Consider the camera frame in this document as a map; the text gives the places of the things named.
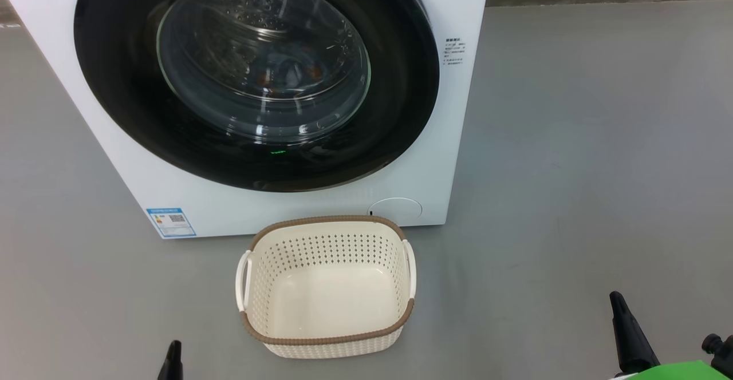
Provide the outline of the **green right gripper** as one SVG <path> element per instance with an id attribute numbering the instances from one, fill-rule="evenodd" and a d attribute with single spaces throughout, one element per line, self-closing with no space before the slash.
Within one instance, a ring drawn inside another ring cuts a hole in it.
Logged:
<path id="1" fill-rule="evenodd" d="M 702 350 L 713 356 L 710 363 L 702 360 L 660 365 L 641 326 L 626 304 L 623 294 L 609 294 L 613 312 L 613 333 L 618 366 L 615 379 L 731 379 L 732 336 L 725 341 L 718 335 L 708 335 Z"/>

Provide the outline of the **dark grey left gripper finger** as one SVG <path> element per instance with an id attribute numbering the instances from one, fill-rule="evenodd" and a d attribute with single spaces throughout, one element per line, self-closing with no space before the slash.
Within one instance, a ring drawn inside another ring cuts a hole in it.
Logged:
<path id="1" fill-rule="evenodd" d="M 174 340 L 168 346 L 157 380 L 183 380 L 181 341 Z"/>

